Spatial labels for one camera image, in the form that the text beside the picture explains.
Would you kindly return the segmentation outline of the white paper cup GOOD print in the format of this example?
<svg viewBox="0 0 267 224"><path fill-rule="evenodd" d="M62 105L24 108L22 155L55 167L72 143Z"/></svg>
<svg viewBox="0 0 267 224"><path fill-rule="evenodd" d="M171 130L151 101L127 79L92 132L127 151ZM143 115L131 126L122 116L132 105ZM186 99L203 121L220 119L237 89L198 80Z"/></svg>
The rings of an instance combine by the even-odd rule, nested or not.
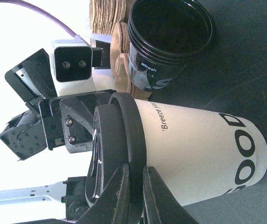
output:
<svg viewBox="0 0 267 224"><path fill-rule="evenodd" d="M230 114L136 100L147 165L185 206L237 192L267 170L267 144L249 120Z"/></svg>

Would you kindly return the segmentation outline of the brown pulp cup carrier stack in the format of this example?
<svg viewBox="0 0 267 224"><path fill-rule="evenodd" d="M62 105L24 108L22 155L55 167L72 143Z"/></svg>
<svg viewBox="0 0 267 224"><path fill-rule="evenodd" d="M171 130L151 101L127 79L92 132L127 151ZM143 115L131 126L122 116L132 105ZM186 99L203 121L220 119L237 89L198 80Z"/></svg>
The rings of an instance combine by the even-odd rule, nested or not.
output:
<svg viewBox="0 0 267 224"><path fill-rule="evenodd" d="M93 34L111 35L117 22L127 22L134 0L90 0L89 21Z"/></svg>

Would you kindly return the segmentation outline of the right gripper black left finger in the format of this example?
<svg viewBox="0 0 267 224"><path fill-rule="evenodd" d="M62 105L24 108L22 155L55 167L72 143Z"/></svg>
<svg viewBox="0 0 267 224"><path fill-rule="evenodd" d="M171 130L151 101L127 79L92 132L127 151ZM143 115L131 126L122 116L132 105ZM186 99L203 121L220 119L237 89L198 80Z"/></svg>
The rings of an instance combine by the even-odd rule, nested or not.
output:
<svg viewBox="0 0 267 224"><path fill-rule="evenodd" d="M129 168L114 172L100 198L77 221L78 224L125 224L130 202Z"/></svg>

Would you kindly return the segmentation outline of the black paper cup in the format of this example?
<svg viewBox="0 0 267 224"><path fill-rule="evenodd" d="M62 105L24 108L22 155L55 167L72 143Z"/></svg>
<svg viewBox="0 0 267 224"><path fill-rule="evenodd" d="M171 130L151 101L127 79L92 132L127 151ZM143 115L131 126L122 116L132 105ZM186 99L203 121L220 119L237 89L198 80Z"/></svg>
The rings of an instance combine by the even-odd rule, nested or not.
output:
<svg viewBox="0 0 267 224"><path fill-rule="evenodd" d="M136 0L127 30L131 82L155 92L208 51L215 24L197 0Z"/></svg>

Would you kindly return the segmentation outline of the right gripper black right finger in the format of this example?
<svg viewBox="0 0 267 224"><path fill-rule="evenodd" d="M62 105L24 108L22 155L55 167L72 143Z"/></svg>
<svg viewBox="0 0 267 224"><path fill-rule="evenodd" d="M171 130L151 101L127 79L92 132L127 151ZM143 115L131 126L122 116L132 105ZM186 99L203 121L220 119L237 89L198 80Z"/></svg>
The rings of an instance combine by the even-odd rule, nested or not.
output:
<svg viewBox="0 0 267 224"><path fill-rule="evenodd" d="M197 221L179 204L155 169L143 169L143 223L196 224Z"/></svg>

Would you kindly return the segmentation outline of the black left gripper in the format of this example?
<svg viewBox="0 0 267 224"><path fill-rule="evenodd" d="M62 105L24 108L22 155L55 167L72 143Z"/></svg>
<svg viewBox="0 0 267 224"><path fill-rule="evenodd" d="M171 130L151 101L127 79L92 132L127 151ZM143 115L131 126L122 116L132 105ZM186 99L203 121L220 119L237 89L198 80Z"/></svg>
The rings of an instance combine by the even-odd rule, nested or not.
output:
<svg viewBox="0 0 267 224"><path fill-rule="evenodd" d="M47 98L38 110L12 118L0 140L24 161L48 148L65 146L69 153L92 151L93 117L114 90L56 97L49 55L40 49L5 73L6 82L24 101Z"/></svg>

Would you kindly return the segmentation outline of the brown pulp carrier on table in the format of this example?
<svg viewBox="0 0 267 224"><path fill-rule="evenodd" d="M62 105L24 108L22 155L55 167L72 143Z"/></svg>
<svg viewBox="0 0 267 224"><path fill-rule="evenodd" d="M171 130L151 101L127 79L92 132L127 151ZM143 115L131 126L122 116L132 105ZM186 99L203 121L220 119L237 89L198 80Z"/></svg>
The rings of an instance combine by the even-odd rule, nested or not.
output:
<svg viewBox="0 0 267 224"><path fill-rule="evenodd" d="M112 32L110 44L110 65L117 92L131 94L134 98L148 100L152 93L138 89L132 84L129 75L130 40L125 22L117 22Z"/></svg>

